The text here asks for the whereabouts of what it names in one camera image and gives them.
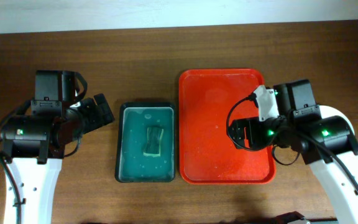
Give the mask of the yellow green sponge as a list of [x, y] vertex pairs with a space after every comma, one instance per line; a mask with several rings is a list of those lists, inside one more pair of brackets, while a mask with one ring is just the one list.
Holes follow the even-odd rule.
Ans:
[[147, 128], [147, 142], [143, 154], [149, 157], [160, 157], [161, 143], [163, 138], [163, 128], [150, 126]]

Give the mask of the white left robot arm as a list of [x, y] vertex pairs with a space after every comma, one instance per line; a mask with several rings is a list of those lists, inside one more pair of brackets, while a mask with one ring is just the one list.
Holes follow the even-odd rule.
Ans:
[[3, 119], [4, 223], [50, 223], [66, 145], [114, 121], [105, 96], [87, 98], [87, 89], [78, 72], [39, 70], [34, 97]]

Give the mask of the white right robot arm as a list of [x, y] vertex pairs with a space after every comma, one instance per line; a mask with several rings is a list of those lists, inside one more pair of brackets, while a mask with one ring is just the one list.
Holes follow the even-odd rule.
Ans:
[[339, 223], [358, 223], [358, 140], [338, 110], [317, 104], [309, 80], [259, 85], [246, 98], [258, 115], [226, 119], [237, 149], [290, 148], [318, 179]]

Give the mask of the white plate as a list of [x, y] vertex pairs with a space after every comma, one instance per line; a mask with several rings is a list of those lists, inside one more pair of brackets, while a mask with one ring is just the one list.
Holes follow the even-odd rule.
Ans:
[[322, 128], [320, 128], [320, 130], [321, 130], [320, 132], [321, 132], [321, 135], [322, 135], [323, 138], [330, 137], [330, 136], [332, 136], [334, 134], [334, 131], [331, 131], [331, 130], [329, 130], [328, 128], [326, 128], [324, 126], [324, 120], [328, 119], [328, 118], [332, 118], [334, 116], [339, 116], [344, 121], [346, 121], [346, 123], [350, 127], [351, 133], [353, 135], [355, 135], [353, 125], [350, 122], [349, 118], [344, 113], [342, 113], [341, 111], [339, 111], [336, 108], [333, 108], [331, 106], [326, 106], [326, 105], [320, 105], [319, 110], [320, 110], [320, 113], [321, 113], [321, 119], [318, 121], [318, 123], [319, 123], [319, 125], [323, 126]]

